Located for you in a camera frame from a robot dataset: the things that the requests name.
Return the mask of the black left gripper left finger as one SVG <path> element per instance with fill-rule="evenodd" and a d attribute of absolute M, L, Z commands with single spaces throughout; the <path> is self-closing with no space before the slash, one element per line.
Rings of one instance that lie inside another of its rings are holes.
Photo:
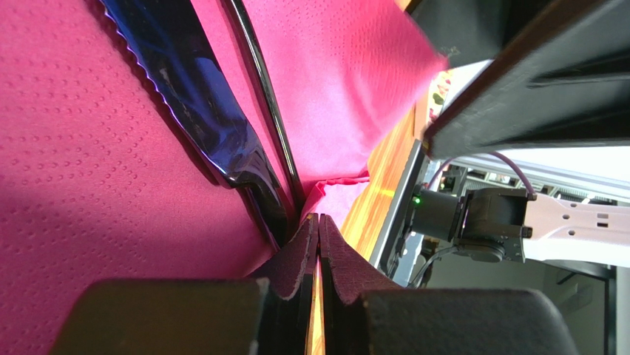
<path fill-rule="evenodd" d="M 248 277 L 111 279 L 76 301 L 52 354 L 303 354 L 319 218 Z"/>

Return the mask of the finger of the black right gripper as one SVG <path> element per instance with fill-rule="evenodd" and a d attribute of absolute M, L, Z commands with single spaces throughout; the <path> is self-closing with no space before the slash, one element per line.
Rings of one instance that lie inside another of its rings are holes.
<path fill-rule="evenodd" d="M 424 131 L 434 159 L 629 144 L 629 3 L 555 0 Z"/>
<path fill-rule="evenodd" d="M 548 4 L 548 0 L 422 0 L 411 1 L 406 12 L 454 68 L 496 57 Z"/>

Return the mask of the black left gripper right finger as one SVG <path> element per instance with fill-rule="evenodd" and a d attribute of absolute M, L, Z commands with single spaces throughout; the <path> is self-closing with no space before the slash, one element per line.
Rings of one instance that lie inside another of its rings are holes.
<path fill-rule="evenodd" d="M 409 289 L 319 218 L 327 354 L 576 354 L 559 310 L 522 289 Z"/>

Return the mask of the pink paper napkin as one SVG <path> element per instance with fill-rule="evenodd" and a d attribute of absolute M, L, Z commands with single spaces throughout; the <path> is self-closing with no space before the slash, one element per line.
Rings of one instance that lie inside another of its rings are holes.
<path fill-rule="evenodd" d="M 308 209 L 447 66 L 395 1 L 246 1 Z M 228 279 L 274 253 L 99 1 L 1 3 L 1 352 L 45 354 L 97 280 Z"/>

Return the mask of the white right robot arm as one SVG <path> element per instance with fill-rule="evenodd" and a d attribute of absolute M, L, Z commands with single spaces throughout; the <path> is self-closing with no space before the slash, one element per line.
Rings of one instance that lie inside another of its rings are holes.
<path fill-rule="evenodd" d="M 452 67 L 488 61 L 425 129 L 427 157 L 628 146 L 627 1 L 419 1 L 409 14 Z M 626 207 L 531 186 L 420 198 L 411 229 L 474 260 L 629 265 Z"/>

